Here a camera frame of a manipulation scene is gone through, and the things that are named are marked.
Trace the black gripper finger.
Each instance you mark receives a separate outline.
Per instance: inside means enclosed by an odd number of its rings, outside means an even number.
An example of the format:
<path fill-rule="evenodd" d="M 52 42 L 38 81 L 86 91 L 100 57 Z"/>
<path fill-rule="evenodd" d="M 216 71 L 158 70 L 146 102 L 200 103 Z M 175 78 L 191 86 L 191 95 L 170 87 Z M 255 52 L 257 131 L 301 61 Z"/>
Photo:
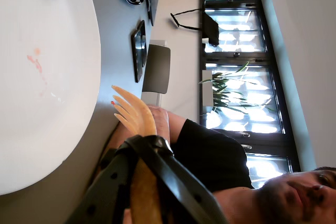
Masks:
<path fill-rule="evenodd" d="M 164 138 L 137 135 L 126 140 L 126 143 L 166 186 L 191 223 L 227 223 L 213 195 L 175 159 Z"/>
<path fill-rule="evenodd" d="M 83 200 L 65 223 L 123 223 L 130 203 L 130 185 L 139 156 L 128 139 L 89 187 Z"/>

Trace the person's left hand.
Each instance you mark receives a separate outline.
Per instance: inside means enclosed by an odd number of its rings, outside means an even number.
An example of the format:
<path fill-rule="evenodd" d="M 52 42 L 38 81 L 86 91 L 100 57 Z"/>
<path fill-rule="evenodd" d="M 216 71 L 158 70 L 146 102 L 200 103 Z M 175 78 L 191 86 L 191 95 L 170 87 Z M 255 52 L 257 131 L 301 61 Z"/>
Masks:
<path fill-rule="evenodd" d="M 134 136 L 122 123 L 118 123 L 110 137 L 108 148 L 118 149 L 128 138 Z"/>

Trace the person's right hand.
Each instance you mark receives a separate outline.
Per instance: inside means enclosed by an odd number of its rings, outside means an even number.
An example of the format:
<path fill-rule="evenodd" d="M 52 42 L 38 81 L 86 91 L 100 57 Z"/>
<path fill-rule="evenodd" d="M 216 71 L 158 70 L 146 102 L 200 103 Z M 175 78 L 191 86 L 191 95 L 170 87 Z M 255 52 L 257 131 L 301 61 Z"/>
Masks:
<path fill-rule="evenodd" d="M 156 132 L 170 143 L 169 116 L 166 110 L 158 106 L 148 106 L 154 118 Z"/>

